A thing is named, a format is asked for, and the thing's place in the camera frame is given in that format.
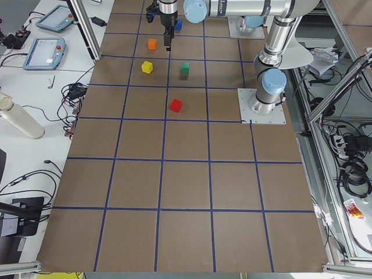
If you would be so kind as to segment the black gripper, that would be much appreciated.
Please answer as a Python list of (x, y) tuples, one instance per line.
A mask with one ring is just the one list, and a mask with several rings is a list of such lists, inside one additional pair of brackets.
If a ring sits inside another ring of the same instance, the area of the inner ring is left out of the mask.
[(170, 52), (174, 27), (177, 24), (177, 0), (153, 0), (146, 8), (148, 23), (152, 23), (155, 16), (160, 16), (160, 22), (165, 27), (163, 41), (166, 51)]

